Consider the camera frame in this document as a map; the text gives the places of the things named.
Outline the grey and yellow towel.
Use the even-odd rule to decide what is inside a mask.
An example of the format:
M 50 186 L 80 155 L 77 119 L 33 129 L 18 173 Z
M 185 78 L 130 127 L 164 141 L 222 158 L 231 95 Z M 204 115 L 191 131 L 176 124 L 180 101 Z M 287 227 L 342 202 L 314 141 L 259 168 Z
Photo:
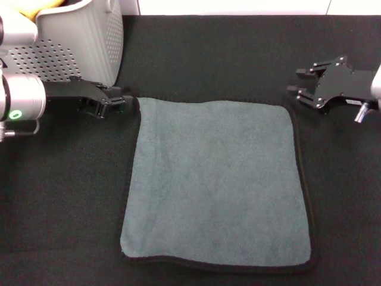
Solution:
M 294 125 L 279 105 L 141 98 L 120 235 L 130 259 L 301 268 L 313 257 Z

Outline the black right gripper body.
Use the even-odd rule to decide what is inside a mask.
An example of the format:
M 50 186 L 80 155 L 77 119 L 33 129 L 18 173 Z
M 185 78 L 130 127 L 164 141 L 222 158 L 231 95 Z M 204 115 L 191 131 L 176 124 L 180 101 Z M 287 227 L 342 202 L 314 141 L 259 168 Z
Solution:
M 346 56 L 327 61 L 327 69 L 318 77 L 315 97 L 316 109 L 332 108 L 335 104 L 359 106 L 369 103 L 369 111 L 377 110 L 377 99 L 371 92 L 375 71 L 355 70 L 348 65 Z

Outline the metal right wrist connector plug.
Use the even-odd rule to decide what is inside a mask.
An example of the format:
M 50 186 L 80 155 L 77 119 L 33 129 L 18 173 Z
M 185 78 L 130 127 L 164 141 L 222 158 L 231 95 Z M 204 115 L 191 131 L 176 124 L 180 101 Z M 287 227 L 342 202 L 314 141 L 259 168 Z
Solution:
M 360 107 L 360 109 L 359 109 L 359 111 L 358 111 L 354 121 L 357 122 L 357 123 L 362 123 L 364 118 L 365 118 L 365 116 L 367 115 L 368 111 L 369 111 L 369 103 L 364 102 L 361 105 L 361 107 Z

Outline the yellow towel with black trim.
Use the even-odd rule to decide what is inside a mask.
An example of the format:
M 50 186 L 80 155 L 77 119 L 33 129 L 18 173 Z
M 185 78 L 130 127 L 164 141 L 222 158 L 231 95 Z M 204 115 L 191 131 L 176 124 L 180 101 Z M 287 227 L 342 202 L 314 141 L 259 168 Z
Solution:
M 49 8 L 59 7 L 65 0 L 15 0 L 15 6 L 30 20 L 34 20 L 41 11 Z

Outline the black tablecloth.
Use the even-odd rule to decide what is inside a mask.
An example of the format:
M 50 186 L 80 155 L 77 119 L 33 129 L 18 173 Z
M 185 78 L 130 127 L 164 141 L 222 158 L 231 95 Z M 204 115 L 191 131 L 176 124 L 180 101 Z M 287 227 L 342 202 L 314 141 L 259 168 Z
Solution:
M 381 286 L 381 114 L 327 115 L 286 92 L 295 70 L 346 55 L 381 63 L 381 16 L 124 17 L 118 85 L 201 102 L 288 103 L 297 121 L 318 256 L 293 275 L 131 263 L 120 224 L 137 114 L 45 116 L 0 144 L 0 286 Z

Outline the grey perforated plastic storage basket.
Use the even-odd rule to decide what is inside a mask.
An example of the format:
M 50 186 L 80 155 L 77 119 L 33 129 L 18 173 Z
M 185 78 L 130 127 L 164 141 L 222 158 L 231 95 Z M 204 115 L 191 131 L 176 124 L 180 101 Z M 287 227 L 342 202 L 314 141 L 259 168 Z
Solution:
M 11 47 L 4 72 L 35 74 L 46 82 L 71 76 L 115 84 L 123 54 L 123 19 L 119 0 L 81 0 L 40 11 L 35 43 Z

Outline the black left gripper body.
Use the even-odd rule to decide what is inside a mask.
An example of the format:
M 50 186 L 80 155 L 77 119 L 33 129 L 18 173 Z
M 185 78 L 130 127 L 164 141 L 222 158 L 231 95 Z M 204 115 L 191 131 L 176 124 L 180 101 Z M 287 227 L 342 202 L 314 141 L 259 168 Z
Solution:
M 101 83 L 71 76 L 67 82 L 44 82 L 43 87 L 45 113 L 79 111 L 99 119 L 110 113 L 111 100 L 105 93 L 107 86 Z

